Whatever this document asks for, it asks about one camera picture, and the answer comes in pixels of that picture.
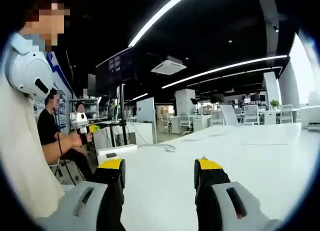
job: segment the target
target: potted plant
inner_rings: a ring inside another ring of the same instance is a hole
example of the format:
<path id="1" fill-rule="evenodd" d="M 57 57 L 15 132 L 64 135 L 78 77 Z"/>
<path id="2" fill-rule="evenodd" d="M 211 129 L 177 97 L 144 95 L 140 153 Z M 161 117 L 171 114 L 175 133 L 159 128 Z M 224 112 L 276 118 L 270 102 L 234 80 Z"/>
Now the potted plant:
<path id="1" fill-rule="evenodd" d="M 278 107 L 280 106 L 280 103 L 279 103 L 278 100 L 274 100 L 274 99 L 273 99 L 273 100 L 270 102 L 270 105 L 272 106 L 273 110 L 277 110 Z"/>

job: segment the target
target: hand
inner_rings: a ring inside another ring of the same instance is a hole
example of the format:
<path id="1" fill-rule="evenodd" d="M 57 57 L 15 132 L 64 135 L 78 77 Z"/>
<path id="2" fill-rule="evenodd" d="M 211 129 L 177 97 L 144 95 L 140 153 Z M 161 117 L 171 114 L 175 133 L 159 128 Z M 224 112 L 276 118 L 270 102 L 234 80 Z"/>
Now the hand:
<path id="1" fill-rule="evenodd" d="M 71 142 L 72 142 L 72 146 L 74 147 L 79 147 L 82 145 L 82 141 L 80 138 L 80 135 L 77 133 L 77 131 L 71 132 L 68 137 L 70 138 Z M 88 142 L 91 142 L 92 140 L 92 134 L 86 134 L 86 140 Z"/>

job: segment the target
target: cable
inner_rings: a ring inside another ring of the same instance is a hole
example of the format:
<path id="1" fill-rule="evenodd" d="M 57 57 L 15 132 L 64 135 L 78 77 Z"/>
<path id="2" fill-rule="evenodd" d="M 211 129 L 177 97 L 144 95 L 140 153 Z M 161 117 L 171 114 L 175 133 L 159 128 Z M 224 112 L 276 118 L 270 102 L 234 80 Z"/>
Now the cable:
<path id="1" fill-rule="evenodd" d="M 128 130 L 128 138 L 127 138 L 127 140 L 126 140 L 126 142 L 128 143 L 128 142 L 129 142 L 129 128 L 128 128 L 127 126 L 125 126 L 125 127 L 126 127 L 127 130 Z M 120 135 L 120 132 L 119 132 L 119 130 L 117 129 L 116 126 L 114 126 L 114 129 L 116 130 L 117 134 Z"/>
<path id="2" fill-rule="evenodd" d="M 134 124 L 133 124 L 131 121 L 129 121 L 129 123 L 132 124 L 134 130 L 138 133 L 138 135 L 140 136 L 140 138 L 141 138 L 146 144 L 148 144 L 147 141 L 145 141 L 145 139 L 141 136 L 141 134 L 139 133 L 139 131 L 136 129 L 136 127 L 134 126 Z"/>
<path id="3" fill-rule="evenodd" d="M 101 131 L 102 131 L 103 135 L 106 137 L 106 146 L 108 147 L 108 146 L 109 146 L 108 141 L 110 142 L 110 144 L 111 144 L 111 141 L 110 141 L 110 139 L 108 138 L 108 135 L 107 135 L 106 133 L 104 133 L 104 130 L 107 131 L 107 129 L 104 128 L 104 129 L 102 129 Z"/>
<path id="4" fill-rule="evenodd" d="M 85 178 L 82 176 L 82 173 L 80 172 L 79 167 L 77 166 L 76 168 L 78 169 L 78 171 L 79 171 L 79 174 L 80 174 L 81 178 L 82 178 L 83 180 L 85 180 Z"/>
<path id="5" fill-rule="evenodd" d="M 56 109 L 54 108 L 53 109 L 54 110 L 54 119 L 55 119 L 55 123 L 57 123 L 57 120 L 56 120 Z M 59 149 L 60 149 L 60 153 L 61 153 L 61 156 L 62 155 L 64 155 L 63 153 L 62 153 L 62 149 L 61 149 L 61 144 L 60 144 L 60 138 L 59 138 L 59 133 L 57 134 L 57 136 L 58 136 L 58 144 L 59 144 Z M 68 168 L 68 166 L 67 166 L 67 162 L 63 159 L 63 161 L 64 161 L 64 165 L 65 165 L 65 168 L 66 168 L 66 170 L 67 170 L 67 172 L 68 172 L 68 174 L 69 174 L 69 176 L 70 176 L 70 179 L 71 179 L 71 181 L 72 181 L 72 183 L 74 184 L 74 186 L 76 186 L 76 183 L 75 183 L 75 181 L 74 181 L 74 179 L 72 178 L 72 176 L 71 176 L 71 173 L 70 173 L 70 171 L 69 171 L 69 168 Z"/>
<path id="6" fill-rule="evenodd" d="M 140 147 L 143 147 L 143 146 L 163 147 L 163 148 L 165 148 L 165 151 L 167 151 L 167 152 L 170 152 L 170 153 L 175 152 L 176 147 L 173 146 L 173 145 L 170 145 L 170 144 L 148 144 L 148 143 L 146 142 L 146 140 L 141 136 L 141 134 L 139 133 L 139 131 L 136 129 L 136 127 L 134 126 L 134 124 L 133 124 L 131 121 L 129 121 L 129 122 L 132 124 L 133 128 L 134 128 L 135 131 L 138 133 L 138 135 L 140 136 L 140 138 L 145 142 L 145 144 L 140 145 Z"/>
<path id="7" fill-rule="evenodd" d="M 169 153 L 174 153 L 176 150 L 176 147 L 170 144 L 142 144 L 139 147 L 143 147 L 143 146 L 162 147 L 165 149 L 165 151 Z"/>

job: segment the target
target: air conditioner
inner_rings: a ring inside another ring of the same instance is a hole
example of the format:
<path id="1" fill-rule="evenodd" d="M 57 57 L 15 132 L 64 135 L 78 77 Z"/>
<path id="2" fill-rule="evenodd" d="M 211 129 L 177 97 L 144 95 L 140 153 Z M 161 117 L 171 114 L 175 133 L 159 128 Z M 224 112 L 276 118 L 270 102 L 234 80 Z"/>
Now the air conditioner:
<path id="1" fill-rule="evenodd" d="M 167 60 L 157 65 L 151 70 L 151 72 L 163 75 L 173 75 L 181 70 L 184 70 L 186 67 L 187 66 L 184 66 L 180 60 L 168 56 Z"/>

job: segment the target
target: poster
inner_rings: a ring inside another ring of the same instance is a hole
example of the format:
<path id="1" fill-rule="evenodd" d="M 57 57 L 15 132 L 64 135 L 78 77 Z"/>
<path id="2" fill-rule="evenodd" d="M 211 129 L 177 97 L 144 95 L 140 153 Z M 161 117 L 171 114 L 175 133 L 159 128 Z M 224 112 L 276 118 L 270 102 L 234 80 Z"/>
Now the poster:
<path id="1" fill-rule="evenodd" d="M 34 117 L 35 117 L 35 121 L 38 122 L 38 118 L 39 115 L 41 114 L 42 110 L 45 109 L 45 102 L 39 102 L 39 101 L 35 101 L 33 100 L 33 111 L 34 111 Z"/>
<path id="2" fill-rule="evenodd" d="M 59 127 L 64 128 L 67 126 L 67 114 L 66 114 L 66 94 L 62 90 L 60 91 L 60 99 L 59 99 L 59 109 L 58 109 L 58 120 L 59 120 Z"/>

